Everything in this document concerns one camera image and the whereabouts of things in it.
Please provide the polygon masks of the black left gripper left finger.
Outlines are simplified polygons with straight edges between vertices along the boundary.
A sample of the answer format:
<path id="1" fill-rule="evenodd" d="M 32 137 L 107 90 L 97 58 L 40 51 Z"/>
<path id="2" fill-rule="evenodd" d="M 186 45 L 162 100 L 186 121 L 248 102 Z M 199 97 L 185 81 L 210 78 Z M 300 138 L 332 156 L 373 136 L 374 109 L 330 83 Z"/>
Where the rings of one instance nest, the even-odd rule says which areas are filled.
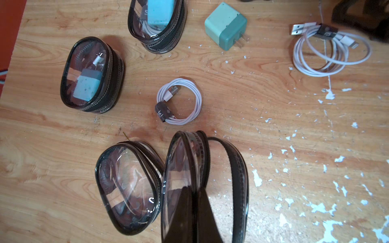
<path id="1" fill-rule="evenodd" d="M 189 187 L 165 193 L 162 209 L 162 242 L 193 242 L 192 192 Z"/>

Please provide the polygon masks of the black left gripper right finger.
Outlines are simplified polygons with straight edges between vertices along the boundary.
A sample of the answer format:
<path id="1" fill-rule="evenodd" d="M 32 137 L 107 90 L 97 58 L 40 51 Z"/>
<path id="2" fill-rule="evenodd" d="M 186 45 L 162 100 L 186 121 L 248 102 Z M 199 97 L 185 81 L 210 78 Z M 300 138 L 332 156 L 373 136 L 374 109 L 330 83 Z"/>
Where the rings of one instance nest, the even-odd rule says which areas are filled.
<path id="1" fill-rule="evenodd" d="M 198 193 L 197 242 L 223 243 L 204 188 Z"/>

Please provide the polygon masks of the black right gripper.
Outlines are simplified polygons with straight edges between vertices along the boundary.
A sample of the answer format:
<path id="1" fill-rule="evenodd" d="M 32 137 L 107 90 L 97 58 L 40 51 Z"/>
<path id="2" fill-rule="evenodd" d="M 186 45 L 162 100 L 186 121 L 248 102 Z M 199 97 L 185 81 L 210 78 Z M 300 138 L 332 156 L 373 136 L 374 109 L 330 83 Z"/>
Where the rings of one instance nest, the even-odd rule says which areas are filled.
<path id="1" fill-rule="evenodd" d="M 358 30 L 372 41 L 387 43 L 389 41 L 389 2 L 388 1 L 365 1 L 362 14 L 357 15 L 349 12 L 357 1 L 340 1 L 333 11 L 331 21 L 333 23 Z"/>

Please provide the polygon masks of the black round zip pouch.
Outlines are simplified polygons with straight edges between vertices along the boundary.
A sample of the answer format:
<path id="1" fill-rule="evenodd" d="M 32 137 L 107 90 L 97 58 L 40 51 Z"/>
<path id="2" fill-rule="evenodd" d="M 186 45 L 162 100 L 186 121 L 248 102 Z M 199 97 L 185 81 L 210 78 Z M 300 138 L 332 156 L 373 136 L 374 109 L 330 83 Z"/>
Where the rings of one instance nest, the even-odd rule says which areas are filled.
<path id="1" fill-rule="evenodd" d="M 132 0 L 128 14 L 128 29 L 148 51 L 164 54 L 178 44 L 186 17 L 185 0 Z"/>

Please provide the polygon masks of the green charger plug front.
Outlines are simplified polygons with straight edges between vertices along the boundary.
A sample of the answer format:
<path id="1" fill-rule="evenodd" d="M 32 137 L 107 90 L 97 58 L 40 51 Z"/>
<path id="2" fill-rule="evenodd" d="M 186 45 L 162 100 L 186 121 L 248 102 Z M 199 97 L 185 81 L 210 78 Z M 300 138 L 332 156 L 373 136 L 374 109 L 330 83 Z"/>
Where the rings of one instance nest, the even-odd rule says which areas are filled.
<path id="1" fill-rule="evenodd" d="M 174 0 L 149 0 L 147 23 L 157 30 L 164 30 L 169 24 L 175 7 Z"/>

